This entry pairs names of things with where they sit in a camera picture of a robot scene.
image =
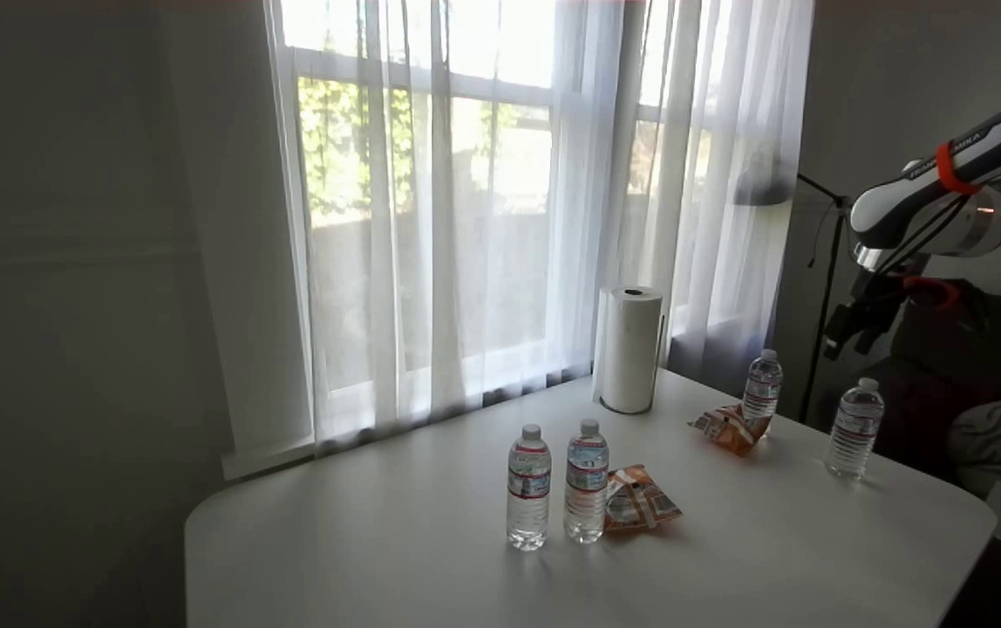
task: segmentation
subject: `paper towel roll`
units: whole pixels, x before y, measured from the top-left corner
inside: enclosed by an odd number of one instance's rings
[[[651,291],[602,291],[595,332],[595,396],[609,413],[651,409],[660,371],[661,295]]]

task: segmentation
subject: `white table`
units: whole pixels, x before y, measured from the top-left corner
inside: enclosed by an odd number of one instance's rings
[[[651,416],[612,416],[576,380],[230,486],[185,522],[187,623],[938,623],[994,514],[881,458],[865,480],[838,480],[823,471],[825,436],[788,417],[738,460],[686,425],[725,402],[660,372]],[[612,464],[646,464],[682,521],[567,545],[559,466],[580,417],[600,417]],[[524,422],[540,422],[553,451],[538,553],[502,542],[505,451]]]

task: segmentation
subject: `white wall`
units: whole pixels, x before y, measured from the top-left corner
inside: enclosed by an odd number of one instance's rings
[[[0,623],[178,623],[222,388],[147,3],[0,0]]]
[[[801,171],[859,194],[1001,113],[1001,3],[990,0],[821,0]],[[776,349],[791,380],[807,380],[807,345],[831,239],[831,210],[797,193],[791,251],[782,284]],[[851,239],[841,249],[833,295],[851,287]],[[940,265],[1001,294],[1001,251]],[[867,360],[823,363],[816,388],[841,388]]]

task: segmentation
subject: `plastic water bottle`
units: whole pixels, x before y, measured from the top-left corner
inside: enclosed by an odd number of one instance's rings
[[[565,530],[580,545],[595,545],[602,538],[608,458],[600,422],[580,422],[580,436],[567,439],[565,471]]]
[[[538,550],[543,545],[551,486],[551,458],[538,425],[524,425],[524,436],[510,448],[505,486],[505,542],[516,550]]]
[[[887,402],[879,393],[879,380],[859,378],[859,382],[845,391],[825,452],[825,466],[833,474],[862,478],[879,436],[881,413]]]
[[[765,436],[775,413],[776,413],[776,393],[782,393],[782,360],[775,349],[765,349],[743,382],[743,425],[753,436]]]

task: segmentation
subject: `sheer white curtain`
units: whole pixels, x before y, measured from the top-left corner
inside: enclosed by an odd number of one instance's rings
[[[660,287],[669,334],[765,338],[814,0],[264,0],[289,171],[305,434],[586,372],[595,291]]]

